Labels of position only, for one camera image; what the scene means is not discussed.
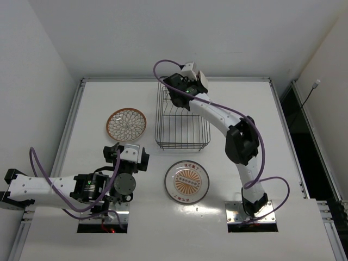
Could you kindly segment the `white plate orange sunburst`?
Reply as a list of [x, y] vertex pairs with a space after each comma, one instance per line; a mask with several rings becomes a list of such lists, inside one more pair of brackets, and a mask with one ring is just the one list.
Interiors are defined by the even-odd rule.
[[184, 205], [193, 205], [204, 199], [209, 187], [208, 172], [192, 160], [174, 163], [164, 177], [164, 188], [169, 198]]

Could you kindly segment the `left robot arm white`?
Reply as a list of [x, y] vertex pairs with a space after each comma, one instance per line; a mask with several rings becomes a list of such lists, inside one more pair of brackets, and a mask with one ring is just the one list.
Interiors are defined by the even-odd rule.
[[133, 175], [147, 170], [150, 155], [139, 145], [115, 144], [104, 147], [103, 156], [106, 166], [67, 177], [31, 177], [9, 169], [4, 177], [8, 188], [1, 192], [1, 208], [44, 206], [100, 213], [112, 204], [130, 202], [136, 187]]

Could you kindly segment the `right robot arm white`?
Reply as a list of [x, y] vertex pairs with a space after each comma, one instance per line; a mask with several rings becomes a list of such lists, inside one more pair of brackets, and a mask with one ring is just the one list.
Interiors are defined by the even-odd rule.
[[265, 159], [258, 163], [258, 149], [264, 143], [253, 118], [212, 102], [208, 89], [199, 78], [188, 80], [178, 73], [160, 81], [168, 91], [173, 105], [197, 114], [216, 127], [226, 138], [225, 154], [235, 163], [242, 183], [242, 204], [250, 217], [267, 204], [268, 196], [260, 183]]

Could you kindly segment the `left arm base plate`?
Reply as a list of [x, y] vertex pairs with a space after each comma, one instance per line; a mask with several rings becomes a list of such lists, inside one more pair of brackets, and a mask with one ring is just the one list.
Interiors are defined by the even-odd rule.
[[[113, 210], [113, 211], [117, 212], [118, 217], [121, 221], [121, 224], [123, 225], [123, 224], [128, 223], [130, 205], [131, 204], [129, 202], [121, 203], [121, 204], [111, 203], [109, 205], [109, 210]], [[95, 224], [95, 223], [101, 223], [101, 221], [104, 220], [104, 222], [106, 224], [116, 224], [116, 225], [119, 224], [117, 216], [114, 213], [108, 212], [107, 214], [99, 214], [98, 216], [95, 216], [92, 218], [90, 217], [91, 215], [93, 215], [92, 212], [81, 213], [80, 217], [81, 218], [84, 217], [85, 219], [79, 220], [79, 223]]]

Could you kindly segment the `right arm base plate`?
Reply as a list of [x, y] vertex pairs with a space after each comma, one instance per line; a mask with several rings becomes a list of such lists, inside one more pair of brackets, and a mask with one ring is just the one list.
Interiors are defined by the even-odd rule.
[[238, 225], [241, 223], [261, 223], [271, 224], [276, 223], [276, 217], [274, 213], [274, 206], [272, 201], [268, 201], [267, 204], [257, 212], [254, 217], [246, 214], [241, 201], [227, 201], [225, 202], [226, 219], [228, 225]]

